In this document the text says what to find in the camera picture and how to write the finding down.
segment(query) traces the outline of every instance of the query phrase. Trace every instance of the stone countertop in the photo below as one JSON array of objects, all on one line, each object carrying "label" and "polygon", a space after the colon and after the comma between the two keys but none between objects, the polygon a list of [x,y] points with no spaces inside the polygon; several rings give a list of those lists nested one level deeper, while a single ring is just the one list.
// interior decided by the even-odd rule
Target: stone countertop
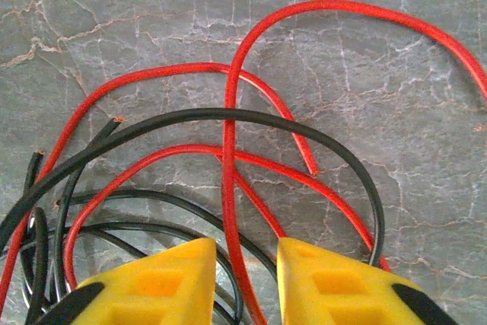
[{"label": "stone countertop", "polygon": [[[32,151],[49,151],[84,97],[118,75],[181,62],[229,63],[250,28],[269,12],[304,0],[0,0],[0,215],[21,194]],[[487,66],[487,0],[358,0],[429,21],[457,37]],[[463,66],[427,37],[354,14],[303,14],[274,26],[244,64],[282,96],[296,119],[350,148],[364,162],[384,201],[385,254],[460,323],[487,318],[485,101]],[[63,158],[81,148],[109,117],[126,125],[188,107],[222,106],[223,75],[181,75],[131,84],[100,101],[83,119]],[[275,113],[241,85],[239,107]],[[78,189],[101,188],[131,163],[187,142],[218,144],[220,123],[190,123],[150,133],[89,164]],[[291,136],[238,124],[240,148],[305,170]],[[318,178],[371,225],[369,203],[339,158],[312,144]],[[351,225],[319,194],[274,173],[238,164],[288,234],[355,258],[366,250]],[[189,197],[219,214],[220,167],[207,156],[168,158],[129,186]],[[61,187],[43,199],[49,219]],[[276,239],[237,192],[239,225],[275,252]],[[108,202],[93,221],[175,221],[221,233],[159,202]],[[148,253],[178,241],[122,234]],[[85,237],[76,247],[78,278],[129,260]],[[270,324],[280,323],[277,288],[249,258],[256,292]],[[2,323],[26,313],[16,269]],[[218,271],[222,286],[228,286]]]}]

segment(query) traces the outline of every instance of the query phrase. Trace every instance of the gray marble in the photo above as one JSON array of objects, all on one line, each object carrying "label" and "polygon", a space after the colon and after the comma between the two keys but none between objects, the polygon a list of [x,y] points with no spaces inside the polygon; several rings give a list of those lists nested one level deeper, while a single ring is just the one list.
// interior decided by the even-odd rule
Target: gray marble
[{"label": "gray marble", "polygon": [[[72,111],[98,85],[159,65],[228,63],[258,20],[300,1],[0,0],[0,215],[21,194],[32,151],[49,151]],[[487,0],[359,1],[438,25],[487,66]],[[299,121],[329,133],[364,162],[385,204],[385,254],[393,271],[417,282],[460,323],[484,324],[487,109],[462,65],[414,31],[329,11],[273,27],[252,48],[245,69],[273,86]],[[221,106],[224,80],[223,75],[183,75],[120,88],[90,111],[62,158],[85,147],[109,117],[124,116],[129,125],[171,110]],[[241,86],[238,102],[275,112],[247,85]],[[288,133],[248,123],[238,127],[240,148],[305,169]],[[89,164],[78,188],[101,188],[161,146],[220,141],[219,123],[153,132]],[[313,147],[319,179],[370,224],[371,210],[356,176],[325,148]],[[351,225],[320,195],[277,174],[238,166],[289,235],[365,258]],[[220,212],[220,167],[212,157],[168,158],[127,185],[178,193]],[[59,191],[57,187],[43,199],[50,219],[56,217],[53,202]],[[240,193],[237,205],[242,232],[274,253],[275,237]],[[201,220],[159,202],[108,202],[92,221],[118,218],[175,221],[224,244],[221,233]],[[148,252],[178,244],[146,234],[123,237]],[[89,237],[76,247],[80,279],[127,260],[124,253]],[[248,263],[269,323],[280,323],[275,284],[250,257]],[[17,269],[2,323],[23,323],[19,274]],[[228,290],[220,270],[218,278]]]}]

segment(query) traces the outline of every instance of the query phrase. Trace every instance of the black rubber grip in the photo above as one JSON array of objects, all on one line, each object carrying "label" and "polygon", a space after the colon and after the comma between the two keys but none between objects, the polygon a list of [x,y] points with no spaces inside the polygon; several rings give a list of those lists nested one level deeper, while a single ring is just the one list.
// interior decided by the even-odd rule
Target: black rubber grip
[{"label": "black rubber grip", "polygon": [[399,283],[393,290],[425,325],[458,325],[424,292]]},{"label": "black rubber grip", "polygon": [[70,325],[104,288],[103,283],[95,282],[74,290],[42,316],[36,325]]}]

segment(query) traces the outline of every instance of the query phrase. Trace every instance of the marble surface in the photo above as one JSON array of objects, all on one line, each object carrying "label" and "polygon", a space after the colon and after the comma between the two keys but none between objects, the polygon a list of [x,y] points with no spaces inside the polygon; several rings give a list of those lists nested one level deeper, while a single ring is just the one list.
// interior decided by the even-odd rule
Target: marble surface
[{"label": "marble surface", "polygon": [[[49,151],[72,111],[118,75],[180,62],[229,63],[249,29],[270,11],[304,0],[0,0],[0,215],[21,194],[32,151]],[[487,66],[487,0],[359,0],[401,10],[457,37]],[[414,31],[333,11],[290,18],[266,32],[245,69],[266,80],[297,120],[329,133],[364,162],[384,201],[385,254],[393,271],[417,282],[464,324],[487,318],[485,101],[462,65]],[[223,75],[182,75],[120,88],[100,101],[63,158],[85,147],[109,117],[125,125],[188,107],[222,106]],[[247,85],[239,106],[275,113]],[[190,123],[150,133],[89,164],[79,189],[101,188],[161,146],[219,143],[220,123]],[[240,148],[305,170],[286,132],[238,124]],[[343,162],[315,144],[319,179],[371,224],[367,197]],[[355,258],[358,235],[335,207],[287,178],[238,167],[288,234]],[[137,174],[128,186],[166,190],[220,212],[220,167],[207,156],[178,156]],[[60,187],[43,199],[50,219]],[[276,239],[237,193],[242,232],[269,252]],[[108,202],[92,221],[175,221],[218,238],[200,220],[159,202]],[[125,234],[148,252],[177,244],[167,237]],[[78,278],[129,260],[89,237],[76,247]],[[280,323],[277,288],[248,257],[270,324]],[[23,323],[15,272],[2,323]],[[223,274],[218,274],[224,288]]]}]

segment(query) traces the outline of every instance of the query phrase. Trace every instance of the tangled wires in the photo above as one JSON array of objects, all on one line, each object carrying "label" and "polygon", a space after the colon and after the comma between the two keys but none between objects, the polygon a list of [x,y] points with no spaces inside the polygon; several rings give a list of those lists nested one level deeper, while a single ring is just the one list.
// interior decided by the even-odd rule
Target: tangled wires
[{"label": "tangled wires", "polygon": [[[182,202],[185,202],[183,206],[187,208],[192,207],[191,209],[198,212],[196,213],[197,215],[200,215],[200,217],[204,215],[205,219],[207,220],[208,218],[211,218],[211,220],[213,220],[212,223],[216,227],[224,229],[228,245],[230,265],[228,265],[228,262],[224,261],[224,255],[222,252],[220,252],[221,255],[219,255],[218,258],[220,264],[225,270],[227,270],[227,273],[231,277],[231,281],[234,284],[234,315],[231,316],[220,304],[215,304],[215,310],[218,311],[218,313],[220,313],[222,317],[225,318],[229,323],[240,322],[243,313],[243,303],[245,303],[247,306],[254,323],[266,323],[252,285],[250,284],[250,279],[246,271],[240,245],[242,244],[245,247],[252,247],[254,255],[256,255],[271,272],[275,272],[274,264],[270,258],[259,250],[256,245],[252,244],[249,240],[238,233],[234,204],[234,184],[237,184],[245,192],[245,194],[248,195],[251,202],[261,212],[277,236],[281,237],[285,235],[283,228],[277,222],[269,208],[266,207],[261,198],[259,198],[259,196],[252,190],[252,187],[248,184],[248,182],[246,182],[245,179],[238,174],[234,165],[235,159],[247,161],[251,164],[256,164],[261,167],[279,172],[280,174],[284,174],[299,182],[302,182],[323,194],[326,199],[334,203],[349,218],[349,221],[353,224],[355,229],[363,238],[364,242],[371,249],[369,263],[374,266],[380,266],[383,269],[388,269],[386,260],[380,256],[382,247],[384,245],[384,212],[374,182],[372,181],[368,172],[365,170],[363,164],[346,147],[330,136],[294,122],[292,120],[292,115],[289,113],[284,102],[280,100],[279,96],[266,83],[259,80],[256,76],[241,70],[245,57],[251,46],[259,35],[262,34],[267,28],[271,27],[281,19],[287,18],[294,14],[299,14],[305,11],[322,10],[350,11],[381,18],[410,27],[430,36],[448,48],[460,59],[460,61],[465,65],[467,70],[476,80],[484,96],[487,97],[487,76],[482,70],[481,65],[468,52],[467,49],[465,49],[460,43],[458,43],[458,41],[447,35],[445,32],[425,23],[424,21],[420,21],[419,19],[410,17],[397,11],[391,11],[373,5],[343,0],[316,0],[304,2],[291,5],[272,13],[270,16],[260,21],[243,39],[230,66],[208,62],[172,65],[163,68],[134,72],[113,79],[90,94],[78,107],[68,121],[66,127],[61,132],[54,149],[38,174],[36,174],[36,172],[40,164],[40,157],[34,156],[29,169],[30,173],[26,179],[26,188],[24,190],[24,194],[14,205],[14,207],[12,207],[10,212],[0,224],[0,250],[5,249],[8,239],[11,236],[11,245],[8,248],[5,268],[2,274],[2,283],[0,285],[0,308],[2,308],[3,304],[5,303],[15,259],[21,247],[21,258],[23,258],[22,263],[24,266],[26,279],[24,284],[24,293],[27,302],[30,304],[29,314],[27,315],[27,323],[33,323],[43,309],[46,311],[50,305],[58,301],[68,291],[65,281],[67,281],[70,288],[74,288],[76,286],[72,257],[75,239],[78,234],[95,234],[98,237],[103,238],[105,241],[123,248],[128,253],[131,253],[136,257],[141,257],[145,254],[130,246],[125,241],[122,241],[119,239],[119,237],[108,233],[107,231],[152,230],[157,232],[170,232],[170,234],[182,238],[183,240],[191,240],[191,238],[194,238],[194,235],[191,236],[188,231],[184,231],[181,228],[176,229],[163,225],[149,227],[136,225],[133,222],[111,222],[106,224],[83,226],[86,218],[105,199],[115,199],[119,194],[123,196],[123,194],[120,192],[124,191],[117,191],[117,188],[133,174],[136,174],[142,168],[148,166],[154,161],[158,161],[167,156],[182,153],[214,155],[221,162],[223,167],[221,187],[223,222],[219,221],[210,212],[205,210],[201,211],[201,207],[195,205],[191,206],[191,202],[184,201],[180,197],[172,196],[172,198],[169,198],[169,196],[164,196],[164,201],[172,204],[175,204],[173,202],[178,202],[181,205],[183,205]],[[134,81],[141,81],[148,78],[167,75],[183,74],[187,72],[227,73],[228,82],[225,92],[225,108],[179,110],[176,112],[165,113],[140,123],[136,123],[135,125],[129,126],[118,132],[114,132],[114,130],[118,126],[119,121],[109,121],[107,126],[100,131],[100,133],[89,144],[89,146],[86,147],[85,150],[80,151],[75,156],[55,167],[56,162],[63,148],[65,147],[65,144],[69,140],[69,137],[75,130],[83,115],[85,115],[89,108],[107,92]],[[251,83],[261,92],[263,92],[272,101],[283,118],[249,110],[235,110],[237,82],[239,78]],[[204,119],[224,121],[223,145],[221,147],[214,145],[179,145],[165,148],[163,150],[156,151],[155,153],[132,165],[128,170],[120,174],[115,180],[109,183],[103,190],[94,194],[88,203],[86,203],[86,200],[88,199],[86,196],[83,196],[84,199],[79,199],[77,196],[73,196],[75,184],[79,178],[79,174],[89,161],[129,140],[135,139],[140,135],[155,129],[161,129],[177,123]],[[317,172],[317,164],[316,161],[314,161],[310,148],[303,137],[312,139],[337,153],[354,170],[367,191],[368,198],[370,199],[372,205],[372,212],[374,214],[374,235],[368,231],[365,224],[360,220],[353,209],[345,201],[343,201],[343,199],[341,199],[330,188],[324,186],[311,176],[260,156],[251,155],[245,151],[237,151],[235,148],[235,121],[259,123],[264,126],[271,126],[292,132],[311,174],[315,174]],[[37,176],[37,179],[36,183],[33,184],[35,176]],[[31,220],[31,225],[28,225],[30,217],[29,212],[47,191],[52,189],[57,183],[67,176],[70,176],[70,178],[68,179],[63,191],[60,201],[58,222],[53,233],[55,243],[53,274],[50,276],[48,281],[49,270],[47,269],[47,266],[41,266],[39,262],[47,263],[47,250],[44,249],[46,248],[46,242],[49,240],[49,236],[52,233],[48,231],[43,212],[40,209],[34,209],[31,212],[33,219]],[[138,194],[152,194],[147,193],[147,191],[142,192],[143,193],[139,191],[130,193],[125,192],[125,194],[134,194],[133,197],[137,197]],[[66,214],[70,204],[75,202],[83,202],[85,206],[75,219],[73,225],[69,228],[65,237]],[[49,298],[46,298],[45,296],[47,282],[51,284],[49,286]]]}]

